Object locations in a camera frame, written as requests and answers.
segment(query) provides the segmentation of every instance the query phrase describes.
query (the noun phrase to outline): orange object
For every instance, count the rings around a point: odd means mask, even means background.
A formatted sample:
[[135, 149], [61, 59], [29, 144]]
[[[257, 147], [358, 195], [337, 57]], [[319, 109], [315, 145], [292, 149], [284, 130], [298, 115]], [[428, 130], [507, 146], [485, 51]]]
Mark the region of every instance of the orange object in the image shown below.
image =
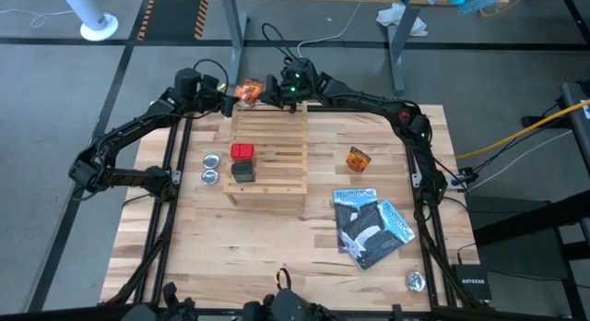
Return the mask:
[[356, 147], [350, 147], [350, 152], [347, 156], [348, 167], [355, 172], [363, 172], [369, 166], [371, 157]]
[[243, 80], [243, 83], [236, 88], [236, 97], [240, 102], [253, 107], [260, 93], [265, 90], [265, 83], [261, 80], [249, 78]]

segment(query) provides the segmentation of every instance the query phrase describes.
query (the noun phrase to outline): yellow cable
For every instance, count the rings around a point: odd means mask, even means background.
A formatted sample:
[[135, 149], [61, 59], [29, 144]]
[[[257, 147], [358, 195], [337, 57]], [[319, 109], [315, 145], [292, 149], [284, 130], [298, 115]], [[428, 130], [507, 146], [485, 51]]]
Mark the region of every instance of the yellow cable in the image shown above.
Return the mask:
[[480, 150], [472, 151], [472, 152], [470, 152], [470, 153], [467, 153], [467, 154], [465, 154], [465, 155], [460, 155], [460, 156], [457, 156], [456, 158], [457, 158], [458, 160], [461, 160], [461, 159], [466, 159], [466, 158], [468, 158], [468, 157], [472, 157], [472, 156], [474, 156], [474, 155], [481, 154], [482, 152], [486, 152], [486, 151], [488, 151], [488, 150], [495, 149], [495, 148], [497, 148], [498, 146], [501, 146], [501, 145], [505, 144], [506, 142], [508, 142], [508, 141], [510, 141], [510, 140], [512, 140], [512, 139], [514, 139], [515, 137], [519, 137], [519, 136], [521, 136], [521, 135], [523, 135], [523, 134], [525, 134], [525, 133], [528, 133], [528, 132], [530, 132], [530, 131], [534, 130], [535, 128], [537, 128], [537, 127], [539, 127], [539, 126], [543, 125], [543, 124], [544, 124], [544, 123], [546, 123], [546, 122], [549, 122], [549, 121], [551, 121], [551, 120], [553, 120], [553, 119], [555, 119], [555, 118], [557, 118], [557, 117], [561, 117], [561, 116], [563, 116], [563, 115], [564, 115], [564, 114], [566, 114], [566, 113], [570, 113], [570, 112], [572, 112], [572, 111], [574, 111], [574, 110], [580, 109], [580, 108], [582, 108], [582, 107], [583, 107], [583, 106], [585, 106], [585, 105], [590, 105], [590, 100], [585, 100], [585, 101], [583, 101], [583, 102], [580, 102], [580, 103], [578, 103], [578, 104], [575, 104], [575, 105], [573, 105], [573, 106], [571, 106], [571, 107], [569, 107], [569, 108], [567, 108], [567, 109], [561, 110], [561, 111], [560, 111], [560, 112], [558, 112], [558, 113], [554, 113], [554, 114], [552, 114], [551, 116], [549, 116], [549, 117], [547, 117], [547, 118], [545, 118], [545, 119], [543, 119], [543, 120], [541, 120], [541, 121], [538, 121], [538, 122], [536, 122], [536, 123], [534, 123], [534, 124], [530, 125], [529, 127], [527, 127], [527, 128], [525, 128], [525, 129], [523, 129], [522, 131], [520, 131], [520, 132], [517, 132], [517, 133], [514, 133], [513, 135], [511, 135], [511, 136], [509, 136], [509, 137], [506, 137], [506, 138], [504, 138], [504, 139], [502, 139], [502, 140], [500, 140], [500, 141], [496, 142], [495, 144], [489, 145], [489, 146], [487, 146], [487, 147], [485, 147], [485, 148], [482, 148], [482, 149], [480, 149]]
[[501, 9], [501, 10], [498, 10], [498, 11], [496, 11], [496, 12], [494, 12], [494, 13], [492, 13], [492, 14], [486, 14], [486, 12], [484, 12], [483, 10], [479, 10], [479, 12], [480, 12], [480, 13], [481, 13], [481, 15], [482, 15], [482, 16], [484, 16], [485, 18], [489, 18], [489, 17], [495, 17], [495, 16], [498, 16], [498, 15], [500, 15], [500, 14], [502, 14], [502, 13], [504, 13], [504, 12], [508, 11], [509, 9], [513, 8], [514, 6], [516, 6], [516, 5], [517, 5], [518, 3], [520, 3], [521, 1], [522, 1], [522, 0], [516, 0], [516, 2], [514, 2], [514, 3], [510, 4], [510, 5], [508, 5], [507, 7], [503, 8], [503, 9]]

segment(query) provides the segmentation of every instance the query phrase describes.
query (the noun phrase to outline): book cover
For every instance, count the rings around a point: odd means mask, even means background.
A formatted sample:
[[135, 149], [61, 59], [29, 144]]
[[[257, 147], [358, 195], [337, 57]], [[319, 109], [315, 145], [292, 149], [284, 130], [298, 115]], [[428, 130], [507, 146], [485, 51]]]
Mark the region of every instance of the book cover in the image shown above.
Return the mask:
[[346, 250], [361, 270], [390, 255], [416, 237], [404, 218], [388, 200], [364, 211], [338, 233]]
[[[365, 210], [377, 209], [377, 190], [374, 188], [334, 190], [334, 212], [336, 213], [336, 232]], [[338, 252], [346, 253], [346, 248], [340, 237], [338, 239]]]

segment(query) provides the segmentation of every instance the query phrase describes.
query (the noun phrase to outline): white cable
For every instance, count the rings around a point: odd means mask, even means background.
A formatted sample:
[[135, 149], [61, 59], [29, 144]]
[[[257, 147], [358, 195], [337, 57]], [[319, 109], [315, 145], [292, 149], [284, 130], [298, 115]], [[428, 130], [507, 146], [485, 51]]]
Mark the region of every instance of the white cable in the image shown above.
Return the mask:
[[319, 39], [319, 40], [303, 41], [303, 42], [299, 43], [299, 45], [297, 45], [297, 55], [299, 57], [303, 57], [303, 55], [301, 54], [301, 46], [303, 44], [324, 42], [324, 41], [328, 41], [328, 40], [337, 39], [340, 36], [342, 36], [347, 31], [348, 25], [350, 25], [350, 21], [352, 21], [352, 19], [354, 18], [354, 16], [357, 14], [357, 11], [359, 10], [359, 7], [360, 7], [360, 3], [357, 4], [357, 8], [355, 8], [354, 9], [354, 12], [352, 12], [352, 15], [350, 16], [350, 19], [348, 20], [347, 25], [337, 35], [329, 36], [329, 37], [326, 37], [326, 38], [323, 38], [323, 39]]
[[[61, 15], [68, 14], [68, 13], [74, 13], [74, 11], [63, 11], [63, 12], [54, 12], [54, 13], [37, 13], [37, 12], [33, 12], [33, 11], [21, 10], [18, 8], [11, 8], [8, 10], [0, 11], [0, 14], [10, 13], [10, 12], [20, 12], [20, 13], [32, 14], [33, 16], [35, 16], [35, 19], [33, 19], [30, 22], [30, 26], [33, 28], [43, 27], [43, 25], [45, 25], [47, 23], [47, 20], [49, 19], [50, 16], [61, 16]], [[40, 24], [35, 24], [35, 22], [39, 19], [42, 19], [42, 22]]]
[[506, 166], [504, 167], [504, 169], [502, 169], [502, 170], [500, 170], [500, 171], [498, 171], [498, 172], [494, 173], [492, 176], [490, 176], [490, 177], [486, 178], [486, 180], [484, 180], [483, 182], [481, 182], [481, 183], [479, 183], [479, 184], [477, 184], [477, 185], [475, 185], [475, 186], [471, 187], [471, 188], [469, 189], [469, 191], [468, 191], [468, 192], [471, 192], [471, 191], [473, 191], [474, 189], [476, 189], [476, 188], [478, 188], [478, 187], [482, 186], [483, 184], [485, 184], [485, 183], [489, 182], [490, 180], [494, 179], [494, 178], [495, 178], [497, 175], [501, 174], [502, 172], [505, 172], [506, 170], [508, 170], [508, 168], [510, 168], [511, 166], [513, 166], [515, 163], [517, 163], [517, 162], [518, 162], [520, 159], [522, 159], [524, 156], [526, 156], [528, 153], [532, 152], [533, 150], [535, 150], [535, 149], [538, 149], [538, 148], [541, 148], [541, 147], [543, 147], [543, 146], [547, 145], [549, 142], [551, 142], [551, 141], [553, 141], [553, 140], [557, 140], [557, 139], [559, 139], [560, 137], [564, 137], [564, 136], [566, 136], [566, 135], [569, 135], [571, 132], [572, 132], [572, 131], [570, 130], [570, 131], [567, 131], [567, 132], [565, 132], [565, 133], [563, 133], [563, 134], [560, 134], [560, 135], [558, 135], [558, 136], [556, 136], [556, 137], [552, 137], [551, 139], [549, 139], [549, 140], [547, 140], [547, 141], [545, 141], [545, 142], [542, 142], [542, 143], [540, 143], [540, 144], [538, 144], [538, 145], [534, 146], [533, 148], [531, 148], [531, 149], [527, 150], [527, 151], [526, 151], [524, 154], [522, 154], [521, 156], [517, 157], [517, 158], [516, 158], [516, 160], [513, 160], [513, 161], [512, 161], [510, 164], [506, 165]]

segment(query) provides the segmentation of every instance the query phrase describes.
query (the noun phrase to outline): desk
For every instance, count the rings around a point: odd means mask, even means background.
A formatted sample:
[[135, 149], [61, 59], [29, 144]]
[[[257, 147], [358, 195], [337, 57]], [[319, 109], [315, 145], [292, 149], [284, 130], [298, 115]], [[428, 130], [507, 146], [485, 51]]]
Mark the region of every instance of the desk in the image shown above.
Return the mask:
[[[424, 105], [422, 111], [431, 119], [434, 155], [455, 170], [443, 107]], [[160, 165], [168, 134], [162, 129], [142, 138], [137, 169]], [[177, 148], [181, 137], [179, 133]], [[230, 119], [220, 114], [193, 122], [164, 280], [176, 283], [180, 299], [190, 296], [202, 308], [242, 308], [245, 302], [276, 292], [273, 276], [286, 267], [294, 291], [334, 310], [391, 311], [393, 303], [401, 304], [404, 311], [431, 310], [427, 291], [410, 292], [405, 284], [408, 272], [425, 271], [418, 238], [364, 272], [348, 254], [336, 250], [330, 200], [338, 188], [376, 188], [379, 199], [389, 199], [418, 233], [406, 151], [385, 119], [369, 113], [310, 109], [308, 195], [302, 212], [239, 210], [224, 196], [223, 181], [211, 186], [200, 182], [207, 153], [222, 155], [220, 165], [225, 165], [229, 137]], [[352, 145], [372, 157], [363, 174], [352, 172], [345, 163]], [[127, 198], [144, 193], [130, 189]], [[457, 193], [447, 195], [465, 201]], [[152, 204], [153, 200], [144, 198], [124, 208], [101, 299], [113, 296], [139, 264]], [[439, 210], [453, 261], [459, 247], [474, 242], [471, 224], [465, 210], [454, 202], [443, 201]], [[476, 247], [464, 248], [462, 257], [466, 263], [478, 263]], [[438, 301], [445, 304], [442, 274], [433, 260], [432, 264]], [[150, 291], [153, 278], [151, 271]]]
[[[354, 1], [354, 2], [372, 2], [372, 3], [399, 3], [399, 0], [329, 0], [329, 1]], [[509, 0], [501, 0], [499, 5], [507, 5]], [[228, 74], [230, 84], [235, 85], [238, 82], [240, 72], [240, 62], [242, 60], [242, 48], [244, 43], [244, 34], [248, 20], [245, 11], [239, 12], [235, 0], [222, 0], [226, 20], [231, 37], [231, 54]], [[428, 6], [426, 0], [410, 0], [399, 26], [389, 26], [387, 28], [387, 42], [389, 43], [389, 60], [392, 68], [394, 81], [394, 93], [401, 95], [406, 89], [403, 78], [401, 53], [406, 45], [407, 38], [414, 25], [414, 21], [419, 15], [420, 6]], [[448, 0], [437, 0], [437, 6], [450, 6]]]

